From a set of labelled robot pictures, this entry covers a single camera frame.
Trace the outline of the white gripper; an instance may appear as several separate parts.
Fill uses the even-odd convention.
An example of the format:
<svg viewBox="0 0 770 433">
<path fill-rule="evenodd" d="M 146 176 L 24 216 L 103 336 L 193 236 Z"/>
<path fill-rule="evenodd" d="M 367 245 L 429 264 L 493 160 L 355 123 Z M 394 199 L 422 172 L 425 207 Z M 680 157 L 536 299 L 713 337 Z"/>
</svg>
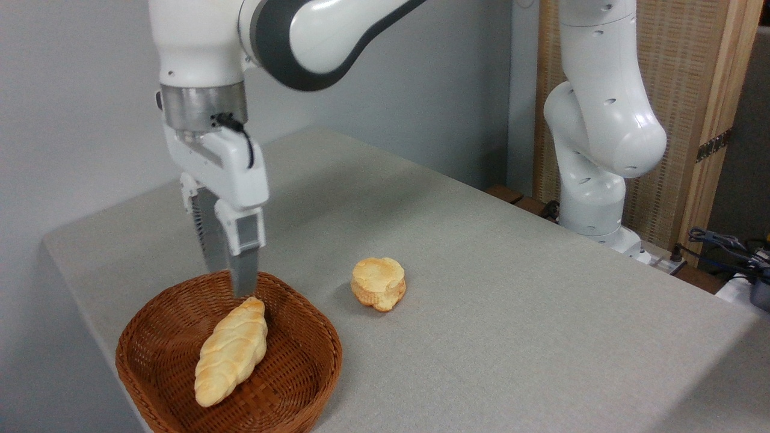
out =
<svg viewBox="0 0 770 433">
<path fill-rule="evenodd" d="M 165 125 L 163 131 L 171 158 L 185 172 L 182 201 L 206 268 L 228 268 L 233 295 L 250 295 L 257 286 L 259 250 L 266 246 L 260 206 L 270 196 L 261 148 L 226 127 L 198 134 Z"/>
</svg>

